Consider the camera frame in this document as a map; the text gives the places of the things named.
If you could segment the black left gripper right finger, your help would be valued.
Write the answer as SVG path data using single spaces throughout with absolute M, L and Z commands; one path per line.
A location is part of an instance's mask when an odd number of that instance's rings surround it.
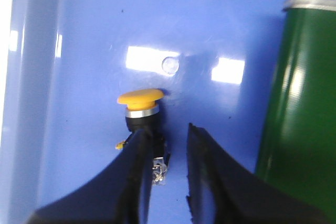
M 188 126 L 187 169 L 192 223 L 330 223 L 318 208 L 256 177 L 193 124 Z

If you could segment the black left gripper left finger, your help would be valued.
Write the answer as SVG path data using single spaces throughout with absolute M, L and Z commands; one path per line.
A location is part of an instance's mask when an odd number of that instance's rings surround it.
M 147 223 L 153 139 L 132 134 L 122 152 L 96 177 L 34 211 L 28 223 Z

